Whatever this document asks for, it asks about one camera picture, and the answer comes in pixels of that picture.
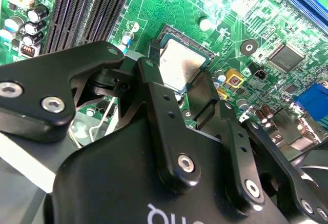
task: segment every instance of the green circuit board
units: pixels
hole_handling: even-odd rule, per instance
[[[34,4],[44,4],[49,9],[50,13],[52,12],[55,0],[35,0]],[[10,3],[7,0],[2,0],[1,4],[1,17],[0,17],[0,25],[4,25],[4,21],[7,18],[10,18],[13,15],[20,16],[25,22],[28,21],[26,16],[27,7],[22,8],[17,6],[15,10],[10,9]],[[50,17],[46,18],[46,23],[48,24],[50,21]],[[47,29],[43,30],[44,35],[47,35]],[[0,39],[0,65],[1,64],[9,64],[12,62],[16,62],[19,60],[26,59],[23,56],[19,56],[18,48],[12,47],[12,44],[8,41]]]
[[[206,32],[198,23],[204,16],[214,25]],[[169,25],[215,54],[207,68],[213,76],[218,69],[240,72],[244,78],[239,87],[242,91],[223,87],[238,116],[242,111],[236,101],[241,98],[251,106],[249,116],[254,116],[263,104],[274,111],[290,108],[293,97],[328,76],[328,37],[284,0],[128,0],[109,41],[119,45],[135,23],[140,28],[134,33],[130,50],[144,52],[149,40]],[[240,51],[248,39],[258,44],[251,56]],[[270,61],[285,45],[291,45],[302,56],[288,72]],[[252,62],[263,66],[268,74],[265,80],[250,73],[248,66]],[[296,89],[293,93],[287,91],[291,84]],[[185,102],[182,110],[187,108]]]

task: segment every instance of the electrolytic capacitor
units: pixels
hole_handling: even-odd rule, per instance
[[[47,25],[45,20],[42,20],[38,23],[33,23],[33,22],[27,22],[24,25],[25,31],[28,34],[34,35],[41,31],[43,28],[45,28]]]
[[[266,118],[266,116],[263,114],[261,110],[255,111],[255,115],[263,124],[265,124],[268,121],[268,119]]]
[[[43,39],[43,33],[39,32],[35,35],[31,35],[31,34],[24,34],[22,37],[22,41],[28,45],[28,46],[32,46],[35,45],[36,43],[40,42],[41,39]]]
[[[215,77],[213,77],[212,81],[213,81],[215,89],[218,89],[220,87],[220,84],[217,82],[217,79]]]
[[[265,126],[266,128],[271,127],[271,122],[267,122],[266,124],[264,124],[264,126]]]
[[[13,32],[8,30],[7,28],[3,28],[0,30],[0,37],[6,41],[12,41],[17,37],[17,32]]]
[[[120,49],[120,51],[125,55],[126,53],[127,53],[127,51],[128,51],[128,48],[127,48],[127,46],[126,45],[123,45],[123,44],[121,44],[121,45],[119,45],[119,46],[117,46],[119,49]]]
[[[246,111],[250,108],[250,106],[248,105],[246,99],[241,98],[236,102],[236,105],[238,106],[238,108],[242,111]]]
[[[122,44],[128,47],[133,39],[134,39],[134,34],[132,32],[125,32],[125,34],[122,37]]]
[[[38,4],[37,6],[27,10],[27,17],[34,23],[37,23],[48,16],[49,9],[43,4]]]
[[[217,82],[220,83],[220,84],[225,82],[225,80],[227,79],[226,75],[224,74],[224,71],[221,70],[221,69],[216,70],[214,72],[214,75],[217,79]]]
[[[270,109],[269,105],[262,105],[261,110],[266,118],[271,119],[274,115],[272,110]]]
[[[12,17],[5,19],[5,26],[13,32],[17,32],[24,25],[24,20],[18,16],[13,15]]]

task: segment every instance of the black plastic part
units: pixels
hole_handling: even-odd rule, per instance
[[[80,44],[108,40],[126,0],[95,0]]]
[[[64,162],[52,193],[54,224],[288,223],[267,195],[262,211],[240,215],[226,197],[222,144],[186,127],[202,178],[186,194],[170,191],[158,176],[150,122],[146,117],[135,120]],[[153,215],[151,206],[162,210],[168,221],[158,212]]]
[[[260,176],[271,175],[277,185],[278,207],[290,223],[303,223],[314,220],[317,223],[328,223],[319,215],[317,208],[328,213],[328,209],[312,192],[296,169],[288,162],[283,153],[272,142],[265,130],[260,126],[254,127],[251,120],[242,126],[252,141],[252,149],[256,154],[256,165]],[[308,213],[302,206],[304,199],[313,208],[313,214]]]
[[[264,67],[261,67],[256,63],[251,63],[248,66],[248,69],[250,70],[251,74],[260,80],[265,80],[268,77],[268,74],[264,71]]]
[[[73,46],[88,0],[56,0],[43,53]]]
[[[24,92],[16,98],[0,97],[0,131],[44,143],[64,138],[75,107],[85,104],[82,92],[89,77],[103,67],[119,68],[123,59],[112,44],[96,42],[1,66],[0,82],[16,82]],[[48,96],[64,101],[63,112],[50,113],[41,107]]]
[[[13,47],[19,47],[19,41],[18,40],[16,40],[16,39],[13,39],[12,41],[11,41],[11,46],[13,46]]]
[[[198,129],[220,138],[223,143],[226,191],[230,201],[245,215],[263,208],[264,195],[251,144],[246,130],[238,124],[233,107],[228,102],[219,100],[209,73],[200,73],[187,88],[187,94]],[[258,187],[258,197],[247,189],[247,180]]]
[[[9,9],[11,9],[12,11],[16,11],[17,5],[14,5],[14,4],[10,3],[10,2],[8,2],[8,3],[9,3]]]

